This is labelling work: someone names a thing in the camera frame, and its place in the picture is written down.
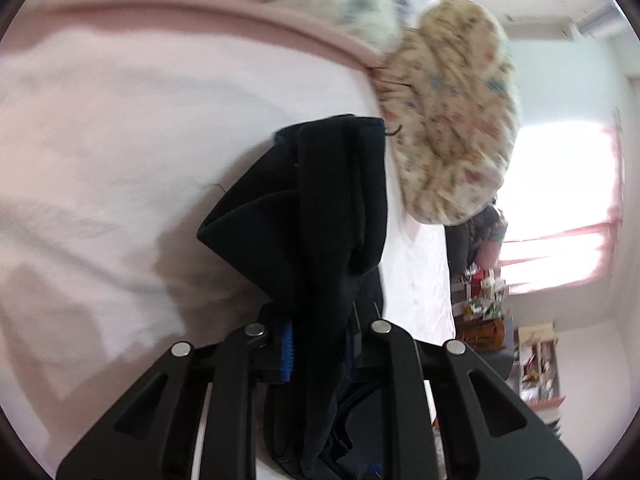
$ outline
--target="shelf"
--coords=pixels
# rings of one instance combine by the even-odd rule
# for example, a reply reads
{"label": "shelf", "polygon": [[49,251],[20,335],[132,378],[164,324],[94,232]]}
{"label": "shelf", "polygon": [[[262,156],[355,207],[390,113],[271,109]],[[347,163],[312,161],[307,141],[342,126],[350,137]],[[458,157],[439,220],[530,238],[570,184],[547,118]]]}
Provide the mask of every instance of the shelf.
{"label": "shelf", "polygon": [[565,399],[566,397],[554,397],[553,399],[541,400],[540,402],[527,402],[527,406],[529,406],[534,412],[553,410],[558,408]]}

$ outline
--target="metal screw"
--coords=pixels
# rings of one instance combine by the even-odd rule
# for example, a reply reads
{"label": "metal screw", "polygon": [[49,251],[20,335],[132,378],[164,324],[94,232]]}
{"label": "metal screw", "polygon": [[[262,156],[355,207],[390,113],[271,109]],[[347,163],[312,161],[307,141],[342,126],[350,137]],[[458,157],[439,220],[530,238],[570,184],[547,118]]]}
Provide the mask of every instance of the metal screw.
{"label": "metal screw", "polygon": [[258,337],[264,334],[264,325],[260,323],[249,323],[244,327],[244,333],[251,337]]}
{"label": "metal screw", "polygon": [[447,341],[447,350],[455,355],[462,355],[466,352],[466,345],[458,339]]}
{"label": "metal screw", "polygon": [[191,345],[187,342],[180,341],[171,347],[171,353],[176,357],[186,357],[191,353]]}
{"label": "metal screw", "polygon": [[377,319],[371,323],[371,329],[377,334],[388,334],[391,332],[391,323],[384,319]]}

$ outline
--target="window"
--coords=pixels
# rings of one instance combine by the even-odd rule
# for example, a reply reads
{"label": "window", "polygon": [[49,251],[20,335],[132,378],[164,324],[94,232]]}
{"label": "window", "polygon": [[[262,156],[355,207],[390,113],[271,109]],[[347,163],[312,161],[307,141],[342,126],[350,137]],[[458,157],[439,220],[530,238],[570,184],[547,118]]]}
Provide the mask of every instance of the window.
{"label": "window", "polygon": [[565,122],[521,129],[498,206],[511,294],[611,272],[622,214],[618,128]]}

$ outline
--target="black cloth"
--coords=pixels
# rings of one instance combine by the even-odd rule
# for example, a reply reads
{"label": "black cloth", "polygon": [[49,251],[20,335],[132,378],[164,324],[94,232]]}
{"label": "black cloth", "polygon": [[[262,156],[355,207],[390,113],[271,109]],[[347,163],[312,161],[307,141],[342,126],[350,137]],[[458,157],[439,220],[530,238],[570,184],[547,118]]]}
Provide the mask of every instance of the black cloth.
{"label": "black cloth", "polygon": [[489,237],[491,227],[500,220],[500,213],[489,204],[477,215],[460,225],[445,226],[447,261],[452,276],[463,275],[476,259],[483,240]]}
{"label": "black cloth", "polygon": [[382,311],[384,150],[384,124],[376,118],[336,116],[284,128],[198,230],[199,240],[294,320],[295,391],[281,393],[297,399],[289,399],[294,410],[304,391],[304,416],[296,419],[304,420],[299,439],[279,443],[279,451],[286,448],[280,462],[299,478],[341,478],[319,456],[348,375],[353,304],[377,298]]}

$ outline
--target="black fabric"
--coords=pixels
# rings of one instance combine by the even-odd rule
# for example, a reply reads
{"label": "black fabric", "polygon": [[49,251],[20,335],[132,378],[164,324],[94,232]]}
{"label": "black fabric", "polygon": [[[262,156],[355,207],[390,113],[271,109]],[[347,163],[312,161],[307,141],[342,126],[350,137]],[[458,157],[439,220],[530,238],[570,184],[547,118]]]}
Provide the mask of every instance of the black fabric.
{"label": "black fabric", "polygon": [[272,454],[299,478],[341,478],[319,456],[348,383],[354,302],[377,299],[382,309],[384,149],[380,119],[337,116],[285,128],[198,230],[199,240],[294,320],[294,384],[271,390],[268,404],[278,435]]}
{"label": "black fabric", "polygon": [[487,240],[490,228],[498,220],[500,213],[489,204],[477,215],[460,225],[445,226],[447,240],[447,261],[452,276],[463,275],[476,258],[483,240]]}

